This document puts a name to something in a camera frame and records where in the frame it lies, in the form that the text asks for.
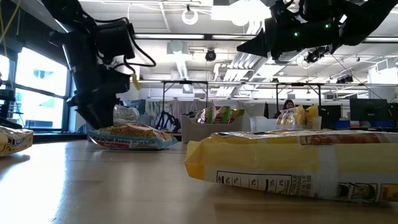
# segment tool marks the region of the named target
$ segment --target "blue container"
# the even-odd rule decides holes
[[[336,121],[336,129],[349,128],[349,121]]]
[[[372,127],[391,128],[394,127],[394,121],[373,121]]]

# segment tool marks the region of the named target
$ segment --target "white bin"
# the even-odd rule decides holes
[[[197,124],[194,118],[181,115],[182,142],[201,141],[213,133],[242,131],[243,116],[237,117],[232,124]]]

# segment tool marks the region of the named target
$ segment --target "desk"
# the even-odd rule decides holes
[[[265,194],[195,180],[185,146],[110,151],[87,141],[36,144],[0,158],[0,223],[396,223],[372,207]]]

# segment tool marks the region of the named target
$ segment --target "yellow tag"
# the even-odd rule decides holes
[[[134,86],[136,87],[136,89],[137,90],[141,89],[141,84],[137,80],[136,73],[133,73],[131,76],[132,76],[132,82],[133,82]]]

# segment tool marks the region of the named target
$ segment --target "yellow packaging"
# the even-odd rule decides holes
[[[290,130],[214,133],[189,142],[190,177],[354,202],[398,201],[398,134]]]
[[[318,106],[313,105],[305,110],[305,122],[306,124],[313,124],[313,120],[319,117]]]
[[[281,110],[278,117],[277,124],[282,125],[304,125],[305,124],[305,111],[303,106]]]
[[[0,126],[0,157],[21,152],[33,145],[33,131]]]

